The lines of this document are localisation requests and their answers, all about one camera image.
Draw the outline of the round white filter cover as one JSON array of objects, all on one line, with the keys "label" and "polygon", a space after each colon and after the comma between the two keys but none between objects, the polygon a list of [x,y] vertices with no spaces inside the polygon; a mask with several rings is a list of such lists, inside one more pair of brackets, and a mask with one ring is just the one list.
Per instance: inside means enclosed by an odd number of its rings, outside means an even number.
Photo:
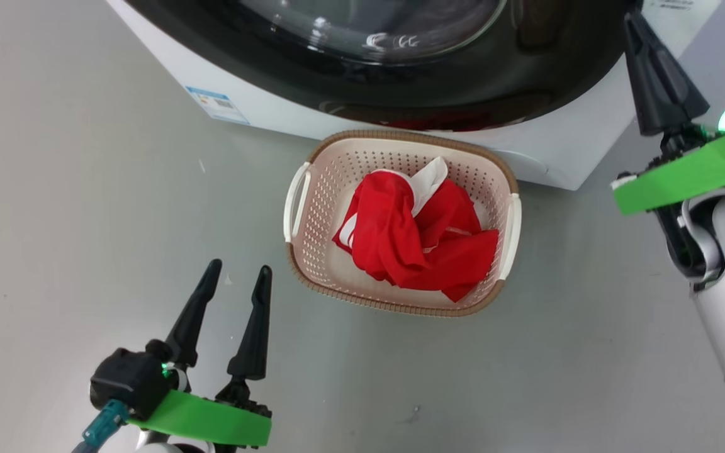
[{"label": "round white filter cover", "polygon": [[547,184],[548,167],[544,162],[520,153],[504,152],[516,179],[536,184]]}]

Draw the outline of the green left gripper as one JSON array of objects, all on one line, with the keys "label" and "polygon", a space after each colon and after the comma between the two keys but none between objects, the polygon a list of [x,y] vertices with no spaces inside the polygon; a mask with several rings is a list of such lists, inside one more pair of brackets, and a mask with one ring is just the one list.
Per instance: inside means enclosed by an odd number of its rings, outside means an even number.
[{"label": "green left gripper", "polygon": [[[198,339],[205,310],[212,301],[222,271],[222,260],[211,260],[193,293],[179,313],[165,342],[169,361],[196,366]],[[245,381],[259,381],[267,374],[267,355],[273,293],[273,270],[264,265],[251,293],[252,310],[236,355],[230,359],[229,384],[212,400],[192,393],[170,390],[149,418],[130,417],[130,424],[213,445],[257,449],[268,444],[273,429],[273,411],[250,398]]]}]

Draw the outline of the red and white garment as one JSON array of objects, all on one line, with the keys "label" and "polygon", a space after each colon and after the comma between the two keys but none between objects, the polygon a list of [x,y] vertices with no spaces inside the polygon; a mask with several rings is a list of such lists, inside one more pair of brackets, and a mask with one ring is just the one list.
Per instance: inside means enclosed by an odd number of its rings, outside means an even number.
[{"label": "red and white garment", "polygon": [[438,157],[411,176],[377,169],[363,177],[333,242],[374,280],[458,302],[491,270],[500,232],[481,226]]}]

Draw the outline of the round washing machine door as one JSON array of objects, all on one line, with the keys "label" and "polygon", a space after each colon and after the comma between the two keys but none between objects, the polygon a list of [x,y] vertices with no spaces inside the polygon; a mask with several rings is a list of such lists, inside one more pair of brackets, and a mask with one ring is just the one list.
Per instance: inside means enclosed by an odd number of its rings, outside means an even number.
[{"label": "round washing machine door", "polygon": [[194,54],[296,104],[411,131],[481,131],[575,100],[644,0],[126,0]]}]

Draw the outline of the white front-load washing machine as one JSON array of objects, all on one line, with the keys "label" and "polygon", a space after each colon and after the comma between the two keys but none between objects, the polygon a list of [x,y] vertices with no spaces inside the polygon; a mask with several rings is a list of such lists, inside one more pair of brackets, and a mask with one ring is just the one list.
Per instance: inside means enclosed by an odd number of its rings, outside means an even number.
[{"label": "white front-load washing machine", "polygon": [[[194,54],[133,11],[126,0],[106,2],[179,85],[227,95],[250,121],[249,126],[313,140],[351,130],[411,131],[346,120],[271,94]],[[667,48],[674,55],[681,55],[721,3],[722,0],[694,0],[690,11],[648,9],[643,3],[641,11]],[[587,92],[532,120],[481,131],[414,132],[473,143],[504,159],[504,152],[533,157],[548,167],[547,186],[576,190],[634,115],[623,52],[612,69]]]}]

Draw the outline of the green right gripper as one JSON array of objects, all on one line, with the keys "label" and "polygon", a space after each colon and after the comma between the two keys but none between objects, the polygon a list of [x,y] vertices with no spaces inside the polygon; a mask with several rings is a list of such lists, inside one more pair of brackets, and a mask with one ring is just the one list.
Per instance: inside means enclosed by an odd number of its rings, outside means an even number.
[{"label": "green right gripper", "polygon": [[[624,15],[627,72],[639,132],[655,137],[692,123],[709,103],[640,9]],[[623,215],[655,210],[725,188],[725,133],[685,153],[662,155],[641,173],[618,177],[612,193]]]}]

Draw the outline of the cream perforated basket brown rim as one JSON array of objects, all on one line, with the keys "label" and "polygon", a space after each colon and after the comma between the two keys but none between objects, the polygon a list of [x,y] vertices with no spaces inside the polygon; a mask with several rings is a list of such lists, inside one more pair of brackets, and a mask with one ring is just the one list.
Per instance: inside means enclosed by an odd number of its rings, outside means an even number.
[{"label": "cream perforated basket brown rim", "polygon": [[[500,232],[486,278],[458,302],[374,280],[333,240],[366,174],[413,174],[436,157],[465,189],[481,225]],[[284,241],[294,276],[322,295],[375,310],[457,318],[476,313],[502,292],[520,243],[522,203],[511,167],[485,147],[404,131],[343,131],[319,143],[291,179],[284,203]]]}]

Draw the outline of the blue energy label sticker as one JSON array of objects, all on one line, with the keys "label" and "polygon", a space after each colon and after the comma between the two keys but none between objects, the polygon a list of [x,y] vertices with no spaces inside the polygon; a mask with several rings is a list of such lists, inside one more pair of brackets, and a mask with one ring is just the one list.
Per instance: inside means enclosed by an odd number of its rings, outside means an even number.
[{"label": "blue energy label sticker", "polygon": [[239,111],[227,95],[191,86],[185,86],[185,89],[210,118],[250,125],[250,121]]}]

